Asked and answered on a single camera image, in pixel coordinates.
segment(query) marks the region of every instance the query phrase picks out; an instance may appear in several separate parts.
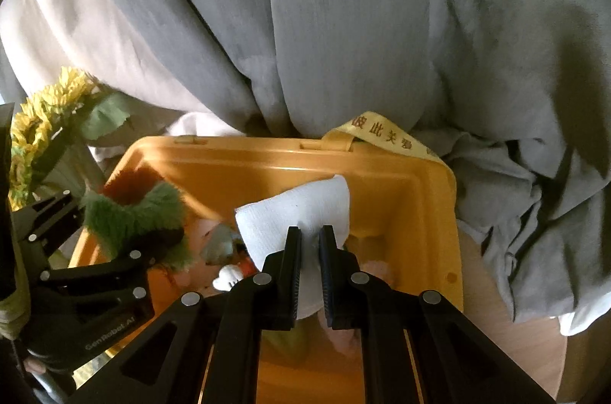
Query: gray fabric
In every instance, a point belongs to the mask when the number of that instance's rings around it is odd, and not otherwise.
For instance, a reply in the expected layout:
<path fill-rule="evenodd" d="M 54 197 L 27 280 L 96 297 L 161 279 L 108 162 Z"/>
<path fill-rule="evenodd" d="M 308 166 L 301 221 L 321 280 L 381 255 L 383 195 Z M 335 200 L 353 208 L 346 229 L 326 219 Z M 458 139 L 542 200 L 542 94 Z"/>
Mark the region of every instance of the gray fabric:
<path fill-rule="evenodd" d="M 443 155 L 514 319 L 611 290 L 611 0 L 115 2 L 236 128 L 318 137 L 370 109 Z"/>
<path fill-rule="evenodd" d="M 0 41 L 0 103 L 15 103 L 15 112 L 18 112 L 21 110 L 19 105 L 26 101 L 26 97 Z"/>

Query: orange storage box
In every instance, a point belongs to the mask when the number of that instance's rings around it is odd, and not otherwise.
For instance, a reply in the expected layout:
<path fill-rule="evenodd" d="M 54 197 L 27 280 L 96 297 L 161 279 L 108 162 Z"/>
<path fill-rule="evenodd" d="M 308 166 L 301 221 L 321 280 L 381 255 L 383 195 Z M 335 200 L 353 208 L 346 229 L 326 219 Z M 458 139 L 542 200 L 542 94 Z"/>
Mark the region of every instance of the orange storage box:
<path fill-rule="evenodd" d="M 350 190 L 349 250 L 360 262 L 385 260 L 396 290 L 435 289 L 462 310 L 454 201 L 444 167 L 366 142 L 337 147 L 303 139 L 147 137 L 126 152 L 115 172 L 150 166 L 184 192 L 193 213 L 233 226 L 240 206 L 343 175 Z M 71 266 L 102 260 L 84 233 Z M 180 295 L 158 270 L 150 270 L 149 283 L 156 314 Z M 298 366 L 262 343 L 257 402 L 364 402 L 360 356 L 335 352 L 316 316 L 304 325 L 309 355 Z"/>

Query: green leaf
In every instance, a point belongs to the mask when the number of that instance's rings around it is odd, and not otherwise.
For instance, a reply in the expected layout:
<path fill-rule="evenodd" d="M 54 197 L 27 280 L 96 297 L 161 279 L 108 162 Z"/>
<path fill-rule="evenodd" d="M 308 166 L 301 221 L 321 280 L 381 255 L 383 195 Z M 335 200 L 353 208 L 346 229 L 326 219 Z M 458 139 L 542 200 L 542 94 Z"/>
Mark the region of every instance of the green leaf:
<path fill-rule="evenodd" d="M 129 96 L 122 92 L 111 92 L 101 99 L 78 129 L 87 141 L 94 141 L 123 125 L 131 116 Z"/>
<path fill-rule="evenodd" d="M 55 167 L 66 149 L 72 144 L 72 130 L 70 127 L 62 127 L 51 139 L 47 149 L 32 162 L 32 180 L 29 191 L 34 192 L 43 182 L 49 172 Z"/>

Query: artificial sunflower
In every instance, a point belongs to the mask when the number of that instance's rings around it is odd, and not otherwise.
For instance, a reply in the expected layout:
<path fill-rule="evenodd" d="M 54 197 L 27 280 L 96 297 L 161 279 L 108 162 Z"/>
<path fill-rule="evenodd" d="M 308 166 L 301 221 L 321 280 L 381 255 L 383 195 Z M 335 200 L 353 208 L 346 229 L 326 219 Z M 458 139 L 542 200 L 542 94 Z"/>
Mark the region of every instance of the artificial sunflower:
<path fill-rule="evenodd" d="M 35 162 L 78 111 L 95 99 L 98 86 L 83 70 L 62 67 L 57 83 L 35 92 L 21 105 L 10 130 L 8 199 L 13 211 L 28 204 Z"/>

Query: white towel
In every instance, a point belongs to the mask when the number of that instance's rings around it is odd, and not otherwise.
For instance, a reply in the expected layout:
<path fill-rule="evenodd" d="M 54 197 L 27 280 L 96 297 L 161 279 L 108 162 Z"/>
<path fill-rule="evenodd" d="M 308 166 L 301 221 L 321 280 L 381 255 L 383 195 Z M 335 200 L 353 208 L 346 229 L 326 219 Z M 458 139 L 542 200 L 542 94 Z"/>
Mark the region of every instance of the white towel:
<path fill-rule="evenodd" d="M 284 249 L 288 227 L 302 235 L 301 276 L 297 319 L 314 314 L 323 306 L 323 287 L 318 261 L 318 233 L 332 225 L 335 241 L 342 247 L 349 232 L 350 192 L 346 179 L 312 181 L 278 196 L 236 210 L 235 219 L 248 254 L 259 270 L 272 252 Z"/>

